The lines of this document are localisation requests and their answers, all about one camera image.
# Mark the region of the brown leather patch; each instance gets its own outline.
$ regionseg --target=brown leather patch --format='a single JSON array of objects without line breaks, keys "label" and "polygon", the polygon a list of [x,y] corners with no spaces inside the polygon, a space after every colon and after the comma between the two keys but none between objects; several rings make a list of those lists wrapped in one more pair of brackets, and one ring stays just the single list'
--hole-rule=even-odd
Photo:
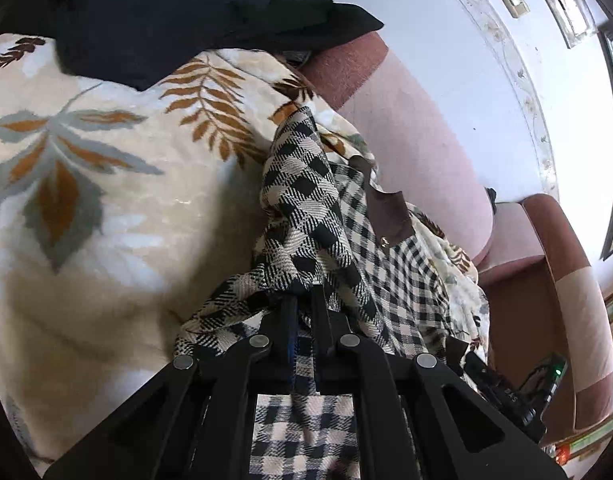
[{"label": "brown leather patch", "polygon": [[589,259],[560,204],[552,196],[536,194],[522,202],[544,247],[554,280],[589,266]]},{"label": "brown leather patch", "polygon": [[538,262],[544,260],[543,254],[537,254],[535,256],[528,256],[526,258],[520,258],[519,260],[512,260],[510,262],[504,262],[503,264],[491,267],[490,269],[478,271],[478,285],[485,286],[490,283],[499,282],[505,280],[510,276],[516,274],[522,269],[532,266]]},{"label": "brown leather patch", "polygon": [[598,424],[613,405],[613,372],[575,394],[575,428],[585,430]]},{"label": "brown leather patch", "polygon": [[349,166],[364,176],[367,215],[378,245],[381,245],[380,241],[384,238],[388,244],[382,247],[386,249],[413,236],[415,232],[402,192],[384,193],[371,186],[371,165],[362,156],[352,156],[349,159]]},{"label": "brown leather patch", "polygon": [[[518,387],[533,367],[551,352],[569,359],[567,333],[546,260],[506,280],[483,287],[489,300],[490,348],[495,369]],[[575,392],[568,371],[543,420],[548,431],[541,446],[573,434]]]},{"label": "brown leather patch", "polygon": [[333,110],[339,110],[382,64],[388,52],[379,34],[370,32],[313,56],[300,72]]}]

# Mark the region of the floral blanket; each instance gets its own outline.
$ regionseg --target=floral blanket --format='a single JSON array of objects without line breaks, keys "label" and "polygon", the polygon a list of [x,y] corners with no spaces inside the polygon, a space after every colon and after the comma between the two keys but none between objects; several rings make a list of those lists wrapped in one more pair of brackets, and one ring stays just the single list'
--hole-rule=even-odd
[{"label": "floral blanket", "polygon": [[[265,52],[203,52],[138,92],[62,73],[50,39],[0,36],[0,398],[39,470],[166,364],[184,320],[248,270],[262,163],[298,105],[332,159],[373,161]],[[474,266],[432,223],[414,227],[455,335],[486,354]]]}]

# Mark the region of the checkered fabric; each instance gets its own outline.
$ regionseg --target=checkered fabric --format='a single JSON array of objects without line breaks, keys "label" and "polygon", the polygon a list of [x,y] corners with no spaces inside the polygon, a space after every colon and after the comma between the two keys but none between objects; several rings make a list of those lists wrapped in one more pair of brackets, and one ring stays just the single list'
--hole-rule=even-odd
[{"label": "checkered fabric", "polygon": [[[176,354],[195,345],[222,353],[253,335],[277,292],[322,284],[328,308],[343,310],[386,352],[443,356],[449,299],[413,235],[383,249],[367,216],[364,176],[327,160],[308,108],[276,133],[260,201],[267,227],[250,272],[218,286],[184,324]],[[350,396],[315,391],[309,313],[299,313],[296,383],[291,396],[259,396],[250,474],[266,480],[360,477]]]}]

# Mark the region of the pink sofa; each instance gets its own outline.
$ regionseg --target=pink sofa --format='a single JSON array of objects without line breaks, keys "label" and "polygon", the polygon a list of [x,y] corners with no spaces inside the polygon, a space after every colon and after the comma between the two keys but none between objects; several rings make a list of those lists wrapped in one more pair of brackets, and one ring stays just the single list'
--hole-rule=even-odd
[{"label": "pink sofa", "polygon": [[549,352],[568,373],[545,413],[543,444],[600,422],[613,401],[609,321],[589,261],[557,202],[497,205],[437,107],[377,33],[313,57],[301,72],[353,123],[385,191],[402,190],[480,271],[491,308],[491,362],[513,383]]}]

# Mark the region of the brown leaf print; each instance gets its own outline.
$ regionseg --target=brown leaf print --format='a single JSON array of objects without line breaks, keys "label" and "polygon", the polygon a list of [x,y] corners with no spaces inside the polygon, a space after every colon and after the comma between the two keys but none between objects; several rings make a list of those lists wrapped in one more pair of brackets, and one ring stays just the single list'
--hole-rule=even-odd
[{"label": "brown leaf print", "polygon": [[15,184],[17,181],[23,179],[29,173],[29,171],[35,167],[36,163],[40,160],[40,156],[42,156],[42,153],[44,152],[44,148],[46,148],[47,139],[48,134],[43,134],[40,137],[40,140],[36,143],[32,152],[21,158],[20,161],[13,167],[11,173],[9,174],[10,184]]},{"label": "brown leaf print", "polygon": [[200,99],[197,97],[192,97],[190,99],[179,99],[178,101],[173,101],[169,107],[165,110],[165,114],[169,112],[173,112],[173,110],[179,110],[180,108],[188,108],[191,105],[196,104]]},{"label": "brown leaf print", "polygon": [[131,167],[129,164],[127,164],[123,160],[120,160],[119,158],[113,158],[112,156],[106,156],[106,155],[103,155],[102,153],[92,152],[90,150],[85,150],[84,148],[79,148],[72,142],[69,142],[68,140],[66,140],[64,137],[58,136],[58,140],[62,144],[64,144],[69,150],[71,150],[73,154],[77,155],[82,160],[87,161],[92,166],[99,168],[100,170],[105,169],[107,164],[110,164],[112,166],[117,166],[119,168],[128,169]]},{"label": "brown leaf print", "polygon": [[231,156],[231,148],[225,137],[220,140],[220,156],[225,162]]},{"label": "brown leaf print", "polygon": [[464,252],[464,250],[461,247],[458,247],[453,244],[450,244],[450,245],[451,245],[451,249],[453,249],[453,251],[455,252],[455,254],[449,255],[449,259],[451,260],[451,263],[454,264],[456,267],[458,267],[458,269],[460,270],[460,272],[462,272],[462,274],[469,272],[469,269],[471,268],[471,265],[472,265],[471,258],[467,256],[467,254]]},{"label": "brown leaf print", "polygon": [[476,337],[475,339],[471,340],[471,343],[469,343],[469,350],[471,350],[472,352],[474,352],[475,350],[477,350],[478,348],[480,348],[480,346],[482,345],[482,340],[480,339],[480,337]]},{"label": "brown leaf print", "polygon": [[416,211],[415,215],[418,220],[422,222],[429,231],[435,234],[438,238],[446,238],[444,231],[440,229],[440,226],[437,225],[433,220],[431,220],[428,216],[426,216],[422,211]]},{"label": "brown leaf print", "polygon": [[141,118],[130,112],[99,112],[91,114],[80,114],[79,119],[87,123],[94,124],[122,124],[122,123],[135,123]]},{"label": "brown leaf print", "polygon": [[256,147],[242,110],[242,96],[237,92],[242,87],[237,81],[244,77],[227,68],[213,66],[207,54],[194,57],[187,64],[177,69],[172,76],[162,84],[193,86],[175,86],[162,93],[160,99],[168,96],[180,96],[182,99],[173,101],[165,113],[174,110],[188,109],[191,113],[180,120],[180,125],[196,124],[191,138],[194,142],[206,137],[209,150],[218,148],[218,154],[223,161],[234,155],[238,165],[243,168],[246,159],[256,162],[264,161],[264,153]]},{"label": "brown leaf print", "polygon": [[293,101],[289,101],[275,110],[269,119],[273,121],[276,126],[280,126],[280,124],[282,124],[296,110],[298,110],[298,105],[296,105]]},{"label": "brown leaf print", "polygon": [[55,162],[55,182],[49,176],[42,179],[37,200],[50,240],[55,244],[71,226],[79,192],[74,176],[61,160]]},{"label": "brown leaf print", "polygon": [[1,127],[13,130],[14,132],[32,132],[44,126],[48,119],[37,119],[27,121],[17,121],[16,123],[2,124]]},{"label": "brown leaf print", "polygon": [[284,78],[282,81],[273,84],[273,89],[288,97],[296,104],[302,105],[305,101],[313,99],[314,91],[311,85],[299,74]]},{"label": "brown leaf print", "polygon": [[196,140],[202,139],[202,137],[204,137],[204,134],[208,130],[209,126],[211,126],[211,121],[209,120],[206,120],[203,123],[198,124],[193,130],[193,142],[195,142]]},{"label": "brown leaf print", "polygon": [[35,48],[46,43],[42,38],[20,38],[15,45],[6,52],[0,54],[0,69],[11,64],[13,61],[22,59],[27,52],[35,51]]},{"label": "brown leaf print", "polygon": [[118,170],[162,174],[138,156],[73,130],[127,129],[146,119],[124,110],[70,111],[69,106],[89,90],[69,99],[50,117],[20,110],[0,118],[2,142],[36,136],[29,146],[0,163],[0,206],[8,197],[32,190],[24,206],[26,227],[56,273],[102,223],[104,191],[78,167],[106,174]]},{"label": "brown leaf print", "polygon": [[344,143],[338,137],[324,134],[320,135],[320,139],[322,139],[325,146],[328,145],[331,148],[332,152],[338,153],[342,156],[346,155]]}]

